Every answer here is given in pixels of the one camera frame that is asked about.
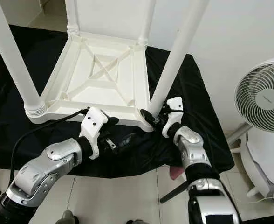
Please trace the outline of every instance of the white fan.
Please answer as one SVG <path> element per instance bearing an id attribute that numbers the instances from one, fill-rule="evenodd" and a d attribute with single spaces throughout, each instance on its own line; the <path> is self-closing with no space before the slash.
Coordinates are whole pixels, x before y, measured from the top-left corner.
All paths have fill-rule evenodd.
<path id="1" fill-rule="evenodd" d="M 246 120 L 227 138 L 229 144 L 241 139 L 244 168 L 255 187 L 247 193 L 260 192 L 274 200 L 274 58 L 259 64 L 239 82 L 235 104 Z"/>

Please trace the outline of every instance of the black tablecloth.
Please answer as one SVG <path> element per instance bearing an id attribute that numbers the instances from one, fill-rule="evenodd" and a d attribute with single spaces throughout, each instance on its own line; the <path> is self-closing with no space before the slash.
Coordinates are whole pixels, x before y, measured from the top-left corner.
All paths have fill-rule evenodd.
<path id="1" fill-rule="evenodd" d="M 17 26 L 11 26 L 11 30 L 37 91 L 41 94 L 68 36 L 64 32 Z M 168 55 L 168 51 L 157 48 L 148 47 L 146 50 L 151 96 Z M 215 168 L 219 172 L 231 169 L 234 164 L 229 147 L 191 55 L 186 55 L 168 98 L 174 96 L 182 96 L 184 109 L 204 124 L 205 131 L 192 117 L 183 116 L 183 123 L 203 136 L 204 148 Z M 32 124 L 25 115 L 21 97 L 0 56 L 0 168 L 9 168 L 14 143 L 34 127 L 37 125 Z M 113 126 L 108 131 L 111 140 L 117 144 L 134 133 L 129 150 L 117 156 L 101 154 L 96 160 L 86 161 L 76 167 L 71 174 L 114 178 L 139 175 L 163 164 L 181 165 L 178 149 L 170 139 L 162 138 L 160 133 L 144 133 L 140 128 L 131 126 Z M 79 132 L 80 123 L 68 121 L 29 136 L 20 146 L 16 167 L 20 168 L 38 156 L 47 145 L 78 137 Z"/>

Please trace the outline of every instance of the fan grille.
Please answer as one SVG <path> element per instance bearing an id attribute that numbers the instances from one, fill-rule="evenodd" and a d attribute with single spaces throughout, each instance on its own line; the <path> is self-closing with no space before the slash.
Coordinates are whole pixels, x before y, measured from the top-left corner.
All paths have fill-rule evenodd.
<path id="1" fill-rule="evenodd" d="M 274 107 L 262 107 L 256 101 L 262 91 L 274 92 L 274 64 L 258 67 L 247 74 L 239 83 L 235 98 L 240 114 L 249 124 L 274 132 Z"/>

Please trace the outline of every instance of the white wall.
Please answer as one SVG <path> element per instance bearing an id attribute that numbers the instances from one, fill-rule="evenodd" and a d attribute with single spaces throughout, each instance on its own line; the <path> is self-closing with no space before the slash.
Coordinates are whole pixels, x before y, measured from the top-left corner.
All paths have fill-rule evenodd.
<path id="1" fill-rule="evenodd" d="M 42 11 L 39 0 L 0 0 L 7 22 L 27 26 Z"/>
<path id="2" fill-rule="evenodd" d="M 171 49 L 190 0 L 157 0 L 150 46 Z M 274 57 L 274 0 L 210 0 L 190 51 L 223 130 L 243 120 L 234 89 L 256 64 Z"/>

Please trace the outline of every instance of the tiled floor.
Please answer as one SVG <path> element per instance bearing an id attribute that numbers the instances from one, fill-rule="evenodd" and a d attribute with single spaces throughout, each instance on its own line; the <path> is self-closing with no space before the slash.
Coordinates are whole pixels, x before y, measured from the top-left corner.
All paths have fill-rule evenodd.
<path id="1" fill-rule="evenodd" d="M 67 19 L 62 0 L 50 0 L 30 26 L 66 31 Z M 274 204 L 258 201 L 261 196 L 246 198 L 252 187 L 242 166 L 240 155 L 233 155 L 236 165 L 222 173 L 221 178 L 231 192 L 243 220 L 274 215 Z M 0 170 L 0 189 L 7 186 L 9 172 Z M 31 224 L 54 224 L 63 211 L 69 209 L 82 224 L 124 224 L 128 219 L 141 218 L 151 224 L 187 224 L 187 192 L 165 204 L 158 199 L 180 185 L 183 180 L 172 181 L 169 167 L 162 166 L 146 174 L 103 179 L 82 176 L 65 176 L 51 189 L 38 209 Z"/>

